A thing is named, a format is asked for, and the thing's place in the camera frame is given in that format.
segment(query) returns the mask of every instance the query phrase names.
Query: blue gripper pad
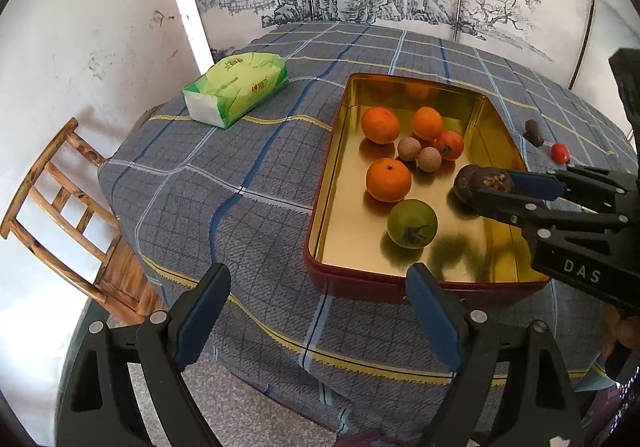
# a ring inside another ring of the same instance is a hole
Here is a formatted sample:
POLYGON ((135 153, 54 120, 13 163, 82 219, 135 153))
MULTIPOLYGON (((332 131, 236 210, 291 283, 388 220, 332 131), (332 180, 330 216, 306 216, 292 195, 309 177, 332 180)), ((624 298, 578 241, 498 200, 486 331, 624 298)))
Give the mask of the blue gripper pad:
POLYGON ((464 306, 440 287, 422 263, 409 267, 405 287, 437 357, 451 371, 459 372, 469 333, 464 306))
POLYGON ((509 171, 515 194, 553 201, 564 196, 564 184, 549 174, 509 171))
POLYGON ((169 310, 168 342, 179 373, 198 360, 230 291, 229 269, 214 263, 196 287, 180 294, 169 310))

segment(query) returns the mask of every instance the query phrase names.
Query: silver screw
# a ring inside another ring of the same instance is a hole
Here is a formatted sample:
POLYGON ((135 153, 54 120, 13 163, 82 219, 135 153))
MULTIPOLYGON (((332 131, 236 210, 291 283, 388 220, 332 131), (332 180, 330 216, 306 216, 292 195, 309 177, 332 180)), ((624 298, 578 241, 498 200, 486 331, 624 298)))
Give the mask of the silver screw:
POLYGON ((153 312, 151 317, 149 317, 149 321, 151 321, 152 324, 162 324, 166 321, 166 312, 163 312, 162 310, 153 312))
POLYGON ((533 329, 538 333, 545 333, 546 331, 548 331, 549 326, 547 326, 545 322, 535 321, 533 323, 533 329))
POLYGON ((483 323, 487 320, 486 313, 482 310, 471 310, 470 317, 473 322, 483 323))
POLYGON ((89 324, 89 333, 92 333, 95 335, 97 333, 100 333, 103 328, 104 328, 104 324, 102 323, 102 321, 94 321, 91 324, 89 324))

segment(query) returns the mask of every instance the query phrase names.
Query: green fruit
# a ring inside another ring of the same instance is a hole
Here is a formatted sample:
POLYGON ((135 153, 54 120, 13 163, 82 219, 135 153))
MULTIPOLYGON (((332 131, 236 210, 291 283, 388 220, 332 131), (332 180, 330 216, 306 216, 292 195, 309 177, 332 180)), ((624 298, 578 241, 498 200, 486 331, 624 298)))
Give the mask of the green fruit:
POLYGON ((421 249, 436 236, 438 217, 423 201, 403 200, 391 209, 386 219, 386 232, 396 245, 421 249))

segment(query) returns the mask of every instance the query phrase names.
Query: plaid tablecloth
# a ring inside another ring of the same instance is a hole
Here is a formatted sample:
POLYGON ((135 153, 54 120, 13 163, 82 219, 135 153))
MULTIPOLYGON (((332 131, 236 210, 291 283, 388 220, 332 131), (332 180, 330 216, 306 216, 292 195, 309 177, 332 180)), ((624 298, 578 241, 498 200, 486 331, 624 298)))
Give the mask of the plaid tablecloth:
MULTIPOLYGON (((171 305, 214 261, 232 294, 203 355, 283 405, 340 434, 380 429, 409 439, 450 382, 410 306, 356 302, 313 289, 302 247, 330 125, 348 75, 382 72, 481 91, 527 167, 552 167, 522 138, 537 119, 545 141, 576 164, 637 170, 617 127, 565 88, 516 63, 449 41, 353 23, 297 23, 239 50, 287 59, 291 84, 229 130, 188 118, 179 96, 99 172, 100 185, 149 280, 171 305)), ((551 282, 501 309, 502 322, 549 323, 572 377, 600 346, 600 305, 551 282)), ((480 428, 497 410, 503 369, 480 428)))

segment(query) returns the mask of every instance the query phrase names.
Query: finger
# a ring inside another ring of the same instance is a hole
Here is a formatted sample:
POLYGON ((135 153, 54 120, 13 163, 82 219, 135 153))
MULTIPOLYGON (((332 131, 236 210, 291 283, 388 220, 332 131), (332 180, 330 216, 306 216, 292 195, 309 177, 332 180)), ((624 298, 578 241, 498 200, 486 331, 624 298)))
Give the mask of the finger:
POLYGON ((622 319, 616 326, 616 339, 630 350, 640 351, 640 317, 622 319))
POLYGON ((605 326, 604 332, 602 333, 602 354, 604 355, 604 358, 608 358, 609 355, 613 353, 615 345, 616 336, 613 335, 613 332, 608 326, 605 326))
POLYGON ((606 329, 611 332, 611 334, 615 335, 616 326, 620 321, 620 313, 610 304, 604 304, 602 307, 602 318, 604 319, 604 324, 606 329))

